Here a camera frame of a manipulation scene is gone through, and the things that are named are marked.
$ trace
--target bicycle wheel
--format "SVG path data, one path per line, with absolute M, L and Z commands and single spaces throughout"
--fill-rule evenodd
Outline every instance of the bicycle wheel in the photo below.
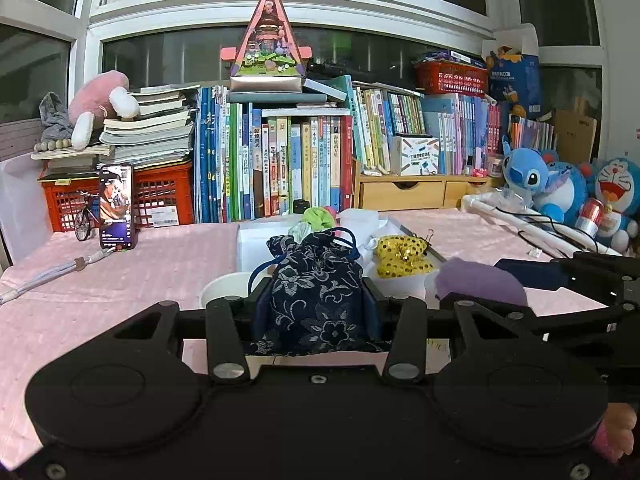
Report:
M 82 209 L 76 214 L 74 231 L 76 232 L 76 238 L 81 242 L 87 240 L 91 234 L 91 221 L 89 220 L 89 212 L 86 209 Z

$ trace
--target doraemon open mouth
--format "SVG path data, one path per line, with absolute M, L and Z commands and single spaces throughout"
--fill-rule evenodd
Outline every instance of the doraemon open mouth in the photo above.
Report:
M 603 194 L 615 195 L 618 200 L 622 198 L 622 196 L 628 191 L 628 189 L 623 189 L 618 184 L 614 184 L 613 182 L 601 182 L 600 189 Z

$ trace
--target blue plush toy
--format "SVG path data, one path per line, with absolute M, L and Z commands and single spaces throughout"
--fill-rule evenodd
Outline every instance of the blue plush toy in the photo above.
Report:
M 568 173 L 569 178 L 551 193 L 542 193 L 534 198 L 534 209 L 550 216 L 555 222 L 574 227 L 580 208 L 587 200 L 587 182 L 584 175 L 573 164 L 553 160 L 548 163 L 550 174 Z
M 529 148 L 511 150 L 503 141 L 502 173 L 509 188 L 524 199 L 551 193 L 568 179 L 568 171 L 550 173 L 540 152 Z
M 610 160 L 596 176 L 595 195 L 608 209 L 598 240 L 624 254 L 629 240 L 638 236 L 638 224 L 630 217 L 640 206 L 640 168 L 626 158 Z

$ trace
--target triangular toy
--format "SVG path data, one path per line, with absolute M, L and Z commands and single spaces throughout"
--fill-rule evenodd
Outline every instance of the triangular toy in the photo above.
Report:
M 220 52 L 223 60 L 234 60 L 232 91 L 302 92 L 303 59 L 311 55 L 311 48 L 298 48 L 282 0 L 260 0 L 240 49 Z

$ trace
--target small bottle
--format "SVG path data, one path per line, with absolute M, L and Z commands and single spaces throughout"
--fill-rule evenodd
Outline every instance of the small bottle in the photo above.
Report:
M 465 166 L 465 170 L 464 173 L 466 176 L 471 176 L 471 174 L 473 173 L 474 170 L 474 158 L 469 155 L 466 158 L 466 166 Z

